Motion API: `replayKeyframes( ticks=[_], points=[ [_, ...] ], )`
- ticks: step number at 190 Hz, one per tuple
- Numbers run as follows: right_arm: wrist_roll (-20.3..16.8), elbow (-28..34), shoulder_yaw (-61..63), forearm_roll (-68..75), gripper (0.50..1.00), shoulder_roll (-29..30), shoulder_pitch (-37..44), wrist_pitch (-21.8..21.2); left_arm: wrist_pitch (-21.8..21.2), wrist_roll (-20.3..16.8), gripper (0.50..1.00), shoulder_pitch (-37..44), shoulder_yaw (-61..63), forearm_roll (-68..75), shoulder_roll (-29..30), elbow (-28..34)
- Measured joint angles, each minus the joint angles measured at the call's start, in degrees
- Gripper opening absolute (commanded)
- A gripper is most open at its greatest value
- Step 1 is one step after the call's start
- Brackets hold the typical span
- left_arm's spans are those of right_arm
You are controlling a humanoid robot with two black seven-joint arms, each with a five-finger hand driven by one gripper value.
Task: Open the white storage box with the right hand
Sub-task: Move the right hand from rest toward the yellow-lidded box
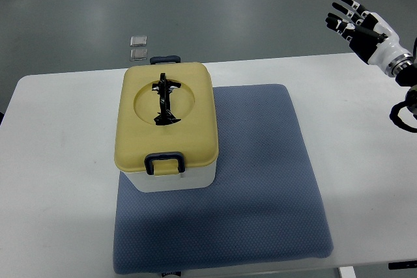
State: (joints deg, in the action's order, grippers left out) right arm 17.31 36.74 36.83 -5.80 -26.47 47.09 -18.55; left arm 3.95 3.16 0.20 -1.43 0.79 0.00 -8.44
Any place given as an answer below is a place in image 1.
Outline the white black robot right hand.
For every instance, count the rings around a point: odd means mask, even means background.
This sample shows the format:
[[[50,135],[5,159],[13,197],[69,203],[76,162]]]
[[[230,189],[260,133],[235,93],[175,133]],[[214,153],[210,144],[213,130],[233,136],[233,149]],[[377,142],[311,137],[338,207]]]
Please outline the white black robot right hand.
[[[415,57],[401,46],[398,34],[380,15],[355,0],[340,1],[332,3],[340,15],[328,13],[326,26],[346,40],[363,62],[378,66],[389,77],[414,63]]]

